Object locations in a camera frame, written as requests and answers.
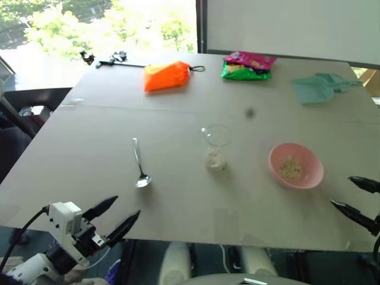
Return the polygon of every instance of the cereal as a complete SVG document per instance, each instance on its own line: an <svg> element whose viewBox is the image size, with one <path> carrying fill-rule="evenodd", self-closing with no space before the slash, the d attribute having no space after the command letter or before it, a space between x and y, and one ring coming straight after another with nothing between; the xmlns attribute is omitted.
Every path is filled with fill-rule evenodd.
<svg viewBox="0 0 380 285"><path fill-rule="evenodd" d="M287 159L280 165L279 173L282 178L293 181L301 177L302 168L297 160Z"/></svg>

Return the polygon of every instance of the white tabletop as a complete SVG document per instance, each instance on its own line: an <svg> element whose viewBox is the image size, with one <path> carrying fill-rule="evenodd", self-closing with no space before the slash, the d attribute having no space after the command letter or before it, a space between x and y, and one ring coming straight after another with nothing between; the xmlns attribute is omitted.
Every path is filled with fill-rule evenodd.
<svg viewBox="0 0 380 285"><path fill-rule="evenodd" d="M143 69L91 70L67 95L0 186L0 224L21 227L49 202L73 201L83 210L119 195L94 220L107 234L134 210L141 215L128 237L275 248L370 251L374 237L338 212L330 199L374 218L379 197L360 190L350 175L379 178L379 112L362 87L327 104L302 106L289 80L332 72L355 80L344 63L278 59L267 82L220 78L222 56L184 55L204 65L186 87L143 92ZM75 99L82 99L72 104ZM255 116L246 117L253 108ZM221 148L229 171L204 166L208 145L201 128L223 124L230 143ZM135 189L138 168L153 178ZM325 167L323 182L301 191L280 186L268 172L268 154L283 142L303 144ZM32 229L46 230L39 218Z"/></svg>

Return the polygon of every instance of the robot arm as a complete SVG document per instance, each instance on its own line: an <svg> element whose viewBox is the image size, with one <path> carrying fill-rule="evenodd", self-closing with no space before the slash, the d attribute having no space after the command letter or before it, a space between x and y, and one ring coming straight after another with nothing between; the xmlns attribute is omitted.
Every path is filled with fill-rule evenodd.
<svg viewBox="0 0 380 285"><path fill-rule="evenodd" d="M140 211L122 220L107 237L101 237L95 232L96 228L90 222L108 210L115 199L117 196L108 198L84 214L73 202L49 205L49 232L58 245L45 254L36 254L7 272L7 275L23 284L62 284L64 274L77 264L86 266L87 257L105 246L113 247L136 222Z"/></svg>
<svg viewBox="0 0 380 285"><path fill-rule="evenodd" d="M380 182L358 177L358 176L350 176L349 179L359 188L368 191L370 193L380 193ZM377 236L380 232L380 212L375 217L374 220L372 220L369 217L364 216L360 213L360 211L354 207L351 207L350 205L343 204L340 202L336 202L334 200L331 200L331 203L334 205L336 209L341 211L346 217L349 219L355 221L359 225L365 227L370 231L370 233L373 236Z"/></svg>

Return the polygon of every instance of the wall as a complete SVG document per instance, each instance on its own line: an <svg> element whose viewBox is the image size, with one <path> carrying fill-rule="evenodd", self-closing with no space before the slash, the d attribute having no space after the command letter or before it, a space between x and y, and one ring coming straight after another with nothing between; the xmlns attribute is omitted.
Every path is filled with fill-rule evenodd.
<svg viewBox="0 0 380 285"><path fill-rule="evenodd" d="M380 65L380 0L208 0L207 49Z"/></svg>

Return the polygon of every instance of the orange pouch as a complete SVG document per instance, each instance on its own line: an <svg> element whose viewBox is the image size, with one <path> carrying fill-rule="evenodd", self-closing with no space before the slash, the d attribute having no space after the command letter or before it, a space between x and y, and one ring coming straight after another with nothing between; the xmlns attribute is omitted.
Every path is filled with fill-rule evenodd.
<svg viewBox="0 0 380 285"><path fill-rule="evenodd" d="M176 61L169 65L146 66L144 68L144 91L183 86L189 78L190 65Z"/></svg>

